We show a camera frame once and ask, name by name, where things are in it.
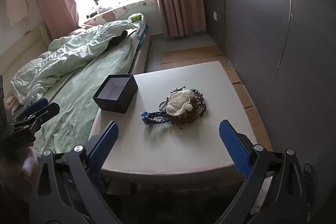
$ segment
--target bed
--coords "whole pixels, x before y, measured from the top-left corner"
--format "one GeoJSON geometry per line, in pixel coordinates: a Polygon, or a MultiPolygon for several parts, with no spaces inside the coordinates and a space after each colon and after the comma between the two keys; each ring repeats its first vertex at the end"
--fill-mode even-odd
{"type": "MultiPolygon", "coordinates": [[[[106,49],[97,58],[82,68],[78,68],[61,77],[54,86],[44,94],[49,102],[60,105],[60,114],[45,123],[36,133],[34,148],[40,155],[45,149],[52,149],[56,153],[66,152],[78,143],[86,143],[90,130],[98,111],[98,106],[92,97],[107,75],[115,73],[144,72],[150,36],[146,21],[143,20],[139,28],[129,31],[127,37],[119,45],[106,49]]],[[[20,39],[15,47],[25,46],[34,50],[16,52],[9,49],[1,62],[8,64],[6,70],[2,70],[4,77],[4,90],[7,99],[11,96],[9,82],[14,74],[32,59],[48,50],[45,28],[38,26],[20,39]]]]}
{"type": "Polygon", "coordinates": [[[115,7],[102,7],[98,15],[88,19],[84,24],[103,25],[113,20],[127,19],[135,13],[142,13],[146,17],[151,34],[163,33],[157,0],[126,0],[115,7]]]}

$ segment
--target headboard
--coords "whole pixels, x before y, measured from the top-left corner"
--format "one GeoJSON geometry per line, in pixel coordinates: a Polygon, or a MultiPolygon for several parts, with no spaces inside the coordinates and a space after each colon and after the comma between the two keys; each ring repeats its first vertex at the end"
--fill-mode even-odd
{"type": "Polygon", "coordinates": [[[0,75],[3,76],[5,97],[16,72],[29,61],[48,50],[50,39],[43,24],[36,26],[0,56],[0,75]]]}

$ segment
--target white cloth on wall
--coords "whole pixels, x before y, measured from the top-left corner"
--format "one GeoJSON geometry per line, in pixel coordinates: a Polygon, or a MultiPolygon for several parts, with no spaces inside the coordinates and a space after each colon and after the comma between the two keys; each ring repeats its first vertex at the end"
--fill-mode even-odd
{"type": "Polygon", "coordinates": [[[6,9],[12,26],[28,15],[25,0],[6,0],[6,9]]]}

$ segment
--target floor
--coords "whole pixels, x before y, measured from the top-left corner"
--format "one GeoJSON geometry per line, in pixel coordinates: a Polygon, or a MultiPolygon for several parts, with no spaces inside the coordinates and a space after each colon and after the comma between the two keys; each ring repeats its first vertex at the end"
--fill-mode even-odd
{"type": "Polygon", "coordinates": [[[147,55],[145,72],[212,61],[219,61],[231,80],[249,118],[257,142],[268,151],[272,151],[266,129],[243,83],[221,50],[207,34],[174,41],[165,41],[163,37],[152,39],[152,45],[147,55]]]}

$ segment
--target white table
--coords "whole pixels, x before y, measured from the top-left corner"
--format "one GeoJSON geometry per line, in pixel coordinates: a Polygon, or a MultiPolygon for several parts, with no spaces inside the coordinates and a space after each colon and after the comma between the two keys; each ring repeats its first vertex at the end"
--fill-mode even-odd
{"type": "Polygon", "coordinates": [[[256,143],[244,108],[219,61],[135,75],[139,87],[126,114],[99,110],[90,137],[110,121],[119,138],[102,172],[131,181],[186,182],[237,175],[219,137],[219,124],[228,119],[239,133],[256,143]],[[146,126],[142,111],[158,111],[170,91],[185,85],[203,93],[207,110],[195,122],[146,126]]]}

